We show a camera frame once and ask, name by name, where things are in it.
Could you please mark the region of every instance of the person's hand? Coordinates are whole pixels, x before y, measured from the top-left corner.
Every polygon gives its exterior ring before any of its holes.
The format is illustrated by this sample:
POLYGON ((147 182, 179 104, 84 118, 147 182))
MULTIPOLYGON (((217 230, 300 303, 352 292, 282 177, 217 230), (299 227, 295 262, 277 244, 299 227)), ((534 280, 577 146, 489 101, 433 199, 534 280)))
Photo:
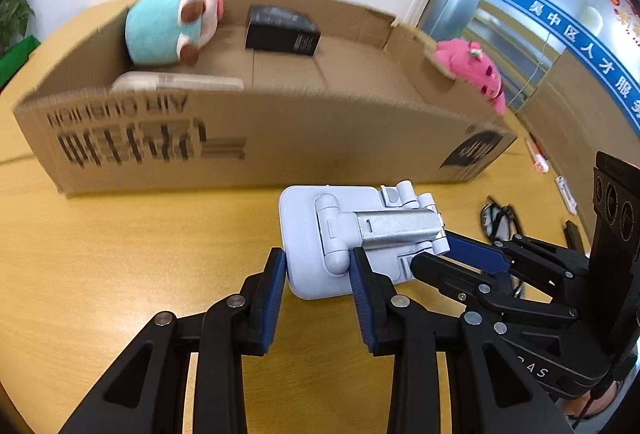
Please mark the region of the person's hand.
MULTIPOLYGON (((594 400, 593 403, 589 406, 589 409, 587 411, 587 414, 585 414, 585 417, 594 416, 594 414, 598 414, 603 410, 605 410, 611 404, 611 402, 615 400, 617 392, 618 392, 618 382, 613 382, 613 384, 611 384, 611 387, 607 389, 606 393, 601 398, 594 400)), ((591 396, 591 393, 588 392, 587 394, 583 394, 580 398, 576 400, 568 401, 567 403, 564 404, 564 407, 562 408, 562 412, 567 414, 567 416, 572 416, 574 418, 577 418, 578 416, 580 416, 580 413, 584 409, 584 406, 587 405, 587 402, 589 401, 590 396, 591 396)))

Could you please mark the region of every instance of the blue plush toy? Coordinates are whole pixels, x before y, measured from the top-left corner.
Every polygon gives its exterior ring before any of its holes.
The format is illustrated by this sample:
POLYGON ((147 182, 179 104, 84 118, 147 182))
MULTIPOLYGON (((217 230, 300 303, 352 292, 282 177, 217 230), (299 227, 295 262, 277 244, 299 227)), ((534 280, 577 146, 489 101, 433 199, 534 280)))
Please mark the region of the blue plush toy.
POLYGON ((125 27, 131 60, 137 66, 195 65, 222 11, 222 0, 139 0, 125 27))

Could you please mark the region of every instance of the green planter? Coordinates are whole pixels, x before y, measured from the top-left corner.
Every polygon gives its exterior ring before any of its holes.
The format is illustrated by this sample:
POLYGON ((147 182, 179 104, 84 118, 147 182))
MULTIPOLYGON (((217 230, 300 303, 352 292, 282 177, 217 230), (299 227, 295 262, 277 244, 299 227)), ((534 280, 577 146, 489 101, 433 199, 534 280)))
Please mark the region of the green planter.
POLYGON ((20 68, 29 60, 29 55, 40 45, 34 36, 28 36, 11 46, 0 57, 0 91, 9 83, 20 68))

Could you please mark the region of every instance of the teal plush body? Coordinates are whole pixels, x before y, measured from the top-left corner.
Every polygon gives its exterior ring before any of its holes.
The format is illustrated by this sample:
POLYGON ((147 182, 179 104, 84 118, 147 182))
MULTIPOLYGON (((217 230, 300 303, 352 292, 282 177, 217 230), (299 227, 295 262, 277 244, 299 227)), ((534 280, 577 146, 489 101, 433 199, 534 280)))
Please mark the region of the teal plush body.
POLYGON ((125 40, 135 65, 175 64, 179 60, 178 39, 200 41, 202 20, 180 23, 182 0, 139 0, 129 10, 125 40))

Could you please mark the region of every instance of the open cardboard box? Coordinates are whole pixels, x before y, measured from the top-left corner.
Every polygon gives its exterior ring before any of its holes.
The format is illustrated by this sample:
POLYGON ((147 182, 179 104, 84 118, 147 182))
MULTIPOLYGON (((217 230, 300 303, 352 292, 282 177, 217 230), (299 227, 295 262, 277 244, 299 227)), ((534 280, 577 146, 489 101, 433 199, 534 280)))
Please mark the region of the open cardboard box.
POLYGON ((515 139, 473 87, 425 58, 427 36, 337 0, 225 0, 196 67, 154 70, 244 88, 111 92, 132 70, 124 24, 134 2, 89 8, 12 80, 33 88, 14 115, 65 194, 461 181, 515 139), (245 49, 251 4, 308 15, 322 31, 315 56, 245 49))

